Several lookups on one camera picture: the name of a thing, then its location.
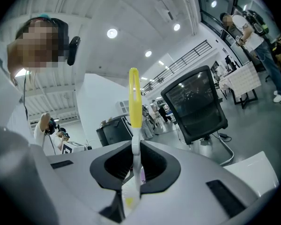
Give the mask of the table with checkered cloth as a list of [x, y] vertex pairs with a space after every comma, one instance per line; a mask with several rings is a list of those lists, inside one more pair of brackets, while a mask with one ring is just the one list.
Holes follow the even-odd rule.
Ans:
[[221, 90], [230, 89], [234, 104], [241, 105], [242, 109], [248, 103], [258, 100], [255, 89], [260, 86], [261, 81], [251, 61], [219, 81], [219, 88]]

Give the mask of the yellow brush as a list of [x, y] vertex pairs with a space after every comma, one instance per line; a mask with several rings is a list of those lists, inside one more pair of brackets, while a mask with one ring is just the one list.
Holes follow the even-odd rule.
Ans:
[[139, 72], [136, 68], [129, 71], [129, 115], [132, 127], [133, 176], [122, 186], [124, 212], [129, 214], [140, 201], [141, 188], [141, 127], [142, 100]]

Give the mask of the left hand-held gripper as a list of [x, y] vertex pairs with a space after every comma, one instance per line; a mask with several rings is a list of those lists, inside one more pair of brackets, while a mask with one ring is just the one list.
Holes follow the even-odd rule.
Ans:
[[63, 142], [62, 154], [85, 151], [85, 146], [76, 142]]

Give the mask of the ceiling air vent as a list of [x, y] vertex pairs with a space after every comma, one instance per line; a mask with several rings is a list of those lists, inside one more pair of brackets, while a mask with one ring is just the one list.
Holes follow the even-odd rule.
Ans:
[[155, 9], [167, 23], [177, 20], [177, 7], [174, 5], [173, 0], [159, 0], [155, 2]]

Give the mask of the black cabinet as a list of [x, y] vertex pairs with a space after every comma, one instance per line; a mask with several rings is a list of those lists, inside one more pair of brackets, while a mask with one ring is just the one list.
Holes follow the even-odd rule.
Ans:
[[127, 119], [128, 117], [128, 114], [124, 114], [112, 118], [96, 130], [103, 147], [132, 139], [133, 134], [131, 131], [131, 124]]

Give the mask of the black mesh office chair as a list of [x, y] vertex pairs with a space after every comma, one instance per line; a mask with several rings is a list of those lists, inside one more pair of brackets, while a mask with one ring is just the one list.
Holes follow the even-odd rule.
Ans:
[[188, 148], [228, 127], [209, 66], [178, 78], [161, 92]]

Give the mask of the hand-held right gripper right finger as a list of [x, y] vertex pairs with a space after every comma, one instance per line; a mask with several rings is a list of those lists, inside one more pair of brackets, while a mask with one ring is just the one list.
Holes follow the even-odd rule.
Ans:
[[142, 195], [131, 212], [131, 225], [219, 225], [229, 215], [207, 183], [219, 180], [245, 207], [257, 194], [241, 179], [211, 159], [157, 142], [147, 142], [175, 157], [181, 166], [177, 180], [165, 191]]

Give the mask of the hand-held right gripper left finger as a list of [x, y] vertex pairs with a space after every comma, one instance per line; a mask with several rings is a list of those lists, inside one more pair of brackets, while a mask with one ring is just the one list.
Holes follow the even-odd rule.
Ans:
[[32, 146], [36, 169], [32, 218], [41, 225], [134, 225], [125, 215], [122, 182], [106, 172], [104, 162], [130, 147], [119, 142], [99, 149], [45, 156]]

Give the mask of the black metal railing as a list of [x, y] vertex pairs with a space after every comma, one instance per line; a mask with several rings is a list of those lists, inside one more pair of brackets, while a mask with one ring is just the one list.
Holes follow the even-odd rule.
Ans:
[[184, 68], [187, 68], [196, 59], [201, 58], [203, 55], [207, 54], [207, 52], [209, 52], [210, 50], [212, 50], [212, 46], [207, 42], [207, 40], [203, 41], [195, 48], [191, 49], [188, 53], [183, 55], [181, 58], [173, 62], [169, 67], [166, 67], [154, 79], [144, 85], [140, 89], [141, 95], [146, 95], [147, 93], [155, 89], [158, 85], [170, 79], [176, 73], [182, 71]]

